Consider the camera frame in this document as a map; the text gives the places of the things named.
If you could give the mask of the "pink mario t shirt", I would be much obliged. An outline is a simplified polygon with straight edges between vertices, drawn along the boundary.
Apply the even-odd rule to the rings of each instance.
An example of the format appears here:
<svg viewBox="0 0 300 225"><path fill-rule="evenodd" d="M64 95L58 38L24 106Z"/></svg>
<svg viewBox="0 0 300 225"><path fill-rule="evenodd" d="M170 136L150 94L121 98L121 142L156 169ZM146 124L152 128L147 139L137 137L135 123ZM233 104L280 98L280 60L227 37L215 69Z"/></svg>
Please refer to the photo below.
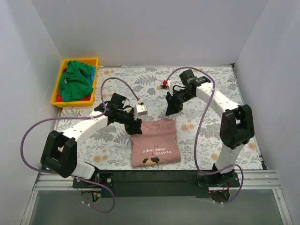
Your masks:
<svg viewBox="0 0 300 225"><path fill-rule="evenodd" d="M181 161L175 120L144 120L141 131L141 135L131 136L133 168Z"/></svg>

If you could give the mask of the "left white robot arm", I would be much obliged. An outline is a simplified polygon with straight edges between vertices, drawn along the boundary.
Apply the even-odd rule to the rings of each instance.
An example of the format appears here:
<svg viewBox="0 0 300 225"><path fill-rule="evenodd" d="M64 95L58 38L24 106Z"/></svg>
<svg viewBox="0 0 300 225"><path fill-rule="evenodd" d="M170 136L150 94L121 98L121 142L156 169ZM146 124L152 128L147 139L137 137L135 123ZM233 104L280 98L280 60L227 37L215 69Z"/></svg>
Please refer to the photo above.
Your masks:
<svg viewBox="0 0 300 225"><path fill-rule="evenodd" d="M142 134L140 116L147 114L146 105L138 103L132 107L125 105L125 101L126 97L114 93L109 101L94 108L86 120L62 132L52 131L47 137L41 164L63 178L80 177L88 187L96 187L100 181L98 169L78 159L77 147L115 122L123 124L129 135Z"/></svg>

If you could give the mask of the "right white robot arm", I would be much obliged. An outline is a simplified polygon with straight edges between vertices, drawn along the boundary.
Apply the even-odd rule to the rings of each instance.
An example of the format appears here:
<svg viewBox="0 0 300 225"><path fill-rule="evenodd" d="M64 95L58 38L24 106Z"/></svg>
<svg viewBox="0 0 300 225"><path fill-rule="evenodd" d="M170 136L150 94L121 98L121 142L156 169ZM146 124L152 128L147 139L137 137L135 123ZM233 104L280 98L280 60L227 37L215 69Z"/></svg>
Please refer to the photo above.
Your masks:
<svg viewBox="0 0 300 225"><path fill-rule="evenodd" d="M168 77L161 84L166 89L167 110L166 115L177 114L183 109L183 104L193 98L204 101L209 108L221 118L219 136L222 141L221 152L212 170L205 172L196 164L198 170L197 180L205 186L223 186L234 177L237 158L255 135L252 109L249 105L239 105L216 89L216 83L211 76L203 73L196 77L195 68L182 67L180 74L182 86L176 90Z"/></svg>

